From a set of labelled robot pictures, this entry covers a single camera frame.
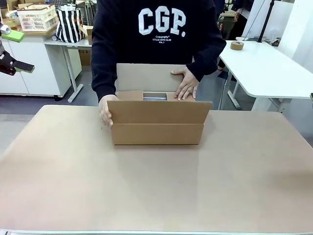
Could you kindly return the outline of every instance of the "sweatshirt logo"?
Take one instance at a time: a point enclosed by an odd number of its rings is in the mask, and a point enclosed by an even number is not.
[[[185,14],[176,8],[172,8],[172,14],[174,15],[173,19],[173,28],[171,28],[170,32],[172,34],[181,35],[185,37],[186,33],[184,31],[180,32],[178,27],[183,27],[186,24],[186,16]],[[160,33],[166,32],[170,27],[170,11],[166,6],[159,6],[155,11],[156,25],[149,25],[145,28],[145,18],[153,17],[153,12],[149,8],[144,8],[138,15],[139,21],[139,33],[142,35],[148,35],[152,32],[154,27]]]

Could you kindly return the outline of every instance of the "black pole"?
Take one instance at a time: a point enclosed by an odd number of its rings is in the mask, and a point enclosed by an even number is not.
[[[266,15],[265,22],[264,22],[264,25],[263,25],[263,28],[262,28],[261,35],[259,37],[258,43],[260,43],[262,41],[262,38],[263,38],[263,35],[264,35],[264,32],[265,32],[266,26],[268,25],[268,20],[269,20],[269,17],[270,17],[270,13],[272,12],[272,9],[273,9],[273,6],[274,6],[274,2],[275,2],[275,0],[272,0],[271,3],[269,4],[268,14]]]

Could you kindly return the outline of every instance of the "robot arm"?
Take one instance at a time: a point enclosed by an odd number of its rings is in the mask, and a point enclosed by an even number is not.
[[[14,40],[9,37],[9,35],[14,34],[14,32],[16,31],[11,31],[9,26],[0,23],[0,36],[8,40],[20,42],[23,38],[23,35],[20,37],[19,40]],[[13,76],[16,72],[21,71],[32,73],[34,68],[35,66],[33,65],[14,59],[7,51],[4,50],[2,41],[0,40],[0,72]]]

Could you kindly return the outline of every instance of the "plastic crate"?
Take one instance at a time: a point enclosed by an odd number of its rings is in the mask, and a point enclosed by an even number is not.
[[[55,6],[52,4],[32,4],[18,10],[23,31],[47,32],[58,24]]]

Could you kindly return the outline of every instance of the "striped bag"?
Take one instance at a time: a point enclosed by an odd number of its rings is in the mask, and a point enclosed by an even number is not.
[[[62,42],[76,43],[84,38],[84,33],[79,28],[79,25],[82,25],[82,15],[79,9],[73,11],[58,10],[58,18],[56,34]]]

